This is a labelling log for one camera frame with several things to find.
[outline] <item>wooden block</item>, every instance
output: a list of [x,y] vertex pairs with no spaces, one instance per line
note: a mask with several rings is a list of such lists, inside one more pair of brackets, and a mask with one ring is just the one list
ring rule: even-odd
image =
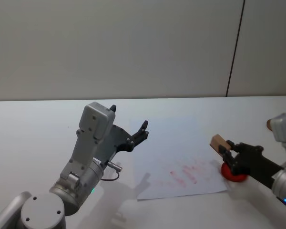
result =
[[217,152],[219,153],[219,145],[222,145],[225,147],[227,150],[231,150],[230,145],[220,136],[220,135],[215,135],[212,137],[210,146]]

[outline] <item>sheet of paper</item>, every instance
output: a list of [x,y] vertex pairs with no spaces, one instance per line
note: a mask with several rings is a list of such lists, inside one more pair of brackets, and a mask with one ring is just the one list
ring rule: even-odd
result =
[[[169,198],[226,190],[218,156],[193,118],[148,120],[148,139],[133,151],[137,186],[146,175],[148,188],[136,189],[137,199]],[[136,132],[143,120],[132,120]]]

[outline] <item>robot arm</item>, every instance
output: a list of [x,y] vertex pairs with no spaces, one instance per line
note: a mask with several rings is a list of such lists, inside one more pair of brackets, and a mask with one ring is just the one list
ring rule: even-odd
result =
[[76,131],[73,154],[50,192],[19,194],[1,213],[0,229],[65,229],[65,216],[76,213],[103,177],[107,166],[119,177],[121,167],[111,160],[119,151],[133,151],[147,139],[145,121],[134,135],[113,125],[116,106],[85,106]]
[[[276,141],[282,142],[286,150],[286,114],[273,118],[271,127]],[[230,149],[238,154],[233,157]],[[232,175],[246,174],[253,177],[272,189],[275,196],[286,205],[286,163],[282,166],[277,165],[262,155],[263,150],[261,146],[244,143],[235,145],[228,140],[219,143],[217,151],[230,168]]]

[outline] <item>table surface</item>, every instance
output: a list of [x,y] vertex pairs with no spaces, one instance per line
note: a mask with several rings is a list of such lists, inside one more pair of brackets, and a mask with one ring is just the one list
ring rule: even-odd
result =
[[[75,131],[90,100],[0,102],[0,211],[19,193],[48,192],[70,158]],[[130,130],[131,118],[193,116],[211,140],[262,145],[264,155],[281,164],[286,154],[266,121],[286,112],[286,96],[184,99],[98,100],[117,105],[115,124]],[[286,207],[253,179],[227,183],[215,194],[137,201],[133,157],[119,152],[123,166],[115,182],[100,182],[68,229],[286,229]]]

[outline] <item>white wall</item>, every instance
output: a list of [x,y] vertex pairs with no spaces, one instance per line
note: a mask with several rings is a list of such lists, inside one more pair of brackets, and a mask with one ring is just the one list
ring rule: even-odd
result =
[[246,0],[229,96],[286,94],[286,0]]
[[0,0],[0,100],[224,96],[242,0]]

